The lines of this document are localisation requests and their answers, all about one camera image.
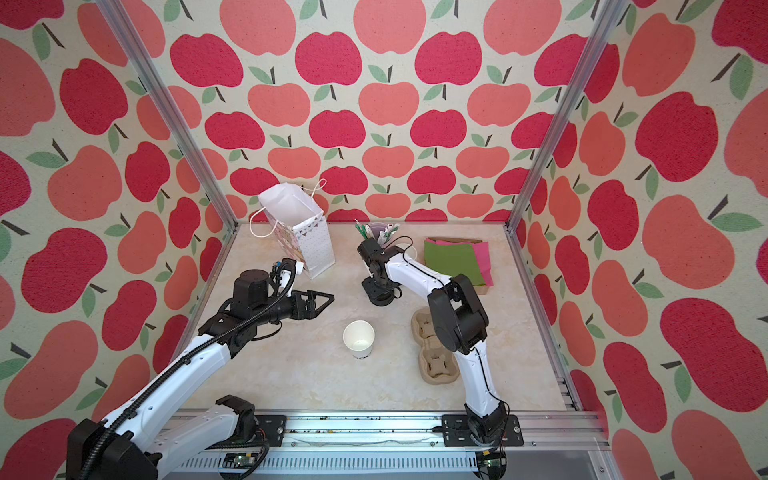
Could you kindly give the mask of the black coffee cup lid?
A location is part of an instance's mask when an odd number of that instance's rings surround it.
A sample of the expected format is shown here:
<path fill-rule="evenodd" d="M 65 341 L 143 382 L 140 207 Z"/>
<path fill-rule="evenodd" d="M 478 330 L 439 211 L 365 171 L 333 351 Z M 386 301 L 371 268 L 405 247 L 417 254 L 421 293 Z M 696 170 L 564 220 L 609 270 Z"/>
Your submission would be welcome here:
<path fill-rule="evenodd" d="M 385 307 L 402 295 L 400 284 L 386 280 L 383 284 L 375 278 L 365 278 L 361 285 L 368 296 L 369 301 L 378 307 Z"/>

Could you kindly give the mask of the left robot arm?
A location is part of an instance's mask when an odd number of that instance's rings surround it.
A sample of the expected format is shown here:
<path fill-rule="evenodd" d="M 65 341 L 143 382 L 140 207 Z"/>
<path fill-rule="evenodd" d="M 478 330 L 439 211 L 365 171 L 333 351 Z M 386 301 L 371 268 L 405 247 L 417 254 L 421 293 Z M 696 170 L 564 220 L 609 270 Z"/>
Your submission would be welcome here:
<path fill-rule="evenodd" d="M 299 267 L 283 259 L 271 270 L 250 269 L 235 280 L 232 296 L 198 330 L 197 337 L 146 387 L 98 421 L 83 420 L 67 439 L 68 479 L 162 479 L 209 448 L 256 448 L 244 454 L 239 478 L 265 461 L 274 439 L 254 405 L 225 395 L 204 413 L 166 434 L 177 410 L 246 346 L 261 340 L 263 325 L 317 318 L 334 296 L 293 287 Z"/>

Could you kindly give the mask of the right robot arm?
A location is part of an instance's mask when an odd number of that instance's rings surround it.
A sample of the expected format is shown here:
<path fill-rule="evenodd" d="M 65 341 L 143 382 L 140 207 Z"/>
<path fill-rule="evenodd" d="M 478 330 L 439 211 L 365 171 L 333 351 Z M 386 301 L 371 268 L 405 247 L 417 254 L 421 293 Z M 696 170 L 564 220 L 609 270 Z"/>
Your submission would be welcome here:
<path fill-rule="evenodd" d="M 387 306 L 405 287 L 427 302 L 437 339 L 454 354 L 463 380 L 471 438 L 497 446 L 509 418 L 508 404 L 497 396 L 487 355 L 488 315 L 468 277 L 449 277 L 411 258 L 394 244 L 363 240 L 357 252 L 370 272 L 362 281 L 369 300 Z"/>

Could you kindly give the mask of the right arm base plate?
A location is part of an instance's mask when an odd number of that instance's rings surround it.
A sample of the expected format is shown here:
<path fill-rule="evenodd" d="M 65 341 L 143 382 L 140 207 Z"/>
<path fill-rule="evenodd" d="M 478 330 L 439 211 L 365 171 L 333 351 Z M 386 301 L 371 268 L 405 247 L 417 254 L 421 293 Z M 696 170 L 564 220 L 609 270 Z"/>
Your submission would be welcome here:
<path fill-rule="evenodd" d="M 446 414 L 432 432 L 442 435 L 446 447 L 493 449 L 524 445 L 522 429 L 514 415 L 477 419 L 468 415 Z"/>

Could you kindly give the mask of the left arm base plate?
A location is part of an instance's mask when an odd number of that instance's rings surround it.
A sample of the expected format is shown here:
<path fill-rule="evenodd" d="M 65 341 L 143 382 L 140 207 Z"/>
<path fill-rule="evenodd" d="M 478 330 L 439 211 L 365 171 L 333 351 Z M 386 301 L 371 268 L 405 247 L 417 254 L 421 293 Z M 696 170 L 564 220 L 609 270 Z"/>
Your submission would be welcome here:
<path fill-rule="evenodd" d="M 207 450 L 241 449 L 268 445 L 280 447 L 283 443 L 285 415 L 253 415 L 246 420 L 238 420 L 235 432 L 229 438 L 214 443 Z"/>

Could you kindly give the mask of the white paper coffee cup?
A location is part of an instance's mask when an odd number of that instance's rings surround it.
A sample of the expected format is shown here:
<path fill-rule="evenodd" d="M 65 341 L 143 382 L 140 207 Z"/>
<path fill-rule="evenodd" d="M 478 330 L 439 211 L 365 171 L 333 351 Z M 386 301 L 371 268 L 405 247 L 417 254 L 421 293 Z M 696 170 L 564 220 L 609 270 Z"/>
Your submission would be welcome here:
<path fill-rule="evenodd" d="M 342 334 L 345 347 L 358 360 L 370 356 L 376 338 L 373 326 L 365 320 L 355 320 L 348 324 Z"/>

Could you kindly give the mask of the white patterned gift bag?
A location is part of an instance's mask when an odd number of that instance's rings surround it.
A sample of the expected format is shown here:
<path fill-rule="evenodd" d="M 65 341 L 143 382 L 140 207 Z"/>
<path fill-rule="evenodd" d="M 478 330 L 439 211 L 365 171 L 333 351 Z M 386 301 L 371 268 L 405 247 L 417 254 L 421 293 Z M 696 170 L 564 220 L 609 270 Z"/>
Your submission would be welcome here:
<path fill-rule="evenodd" d="M 288 257 L 303 263 L 303 272 L 314 279 L 335 263 L 328 222 L 315 195 L 327 181 L 320 179 L 307 189 L 292 183 L 274 185 L 258 195 L 261 208 L 249 217 L 248 228 L 256 238 L 274 237 Z M 267 234 L 257 234 L 253 219 L 264 213 L 271 225 Z"/>

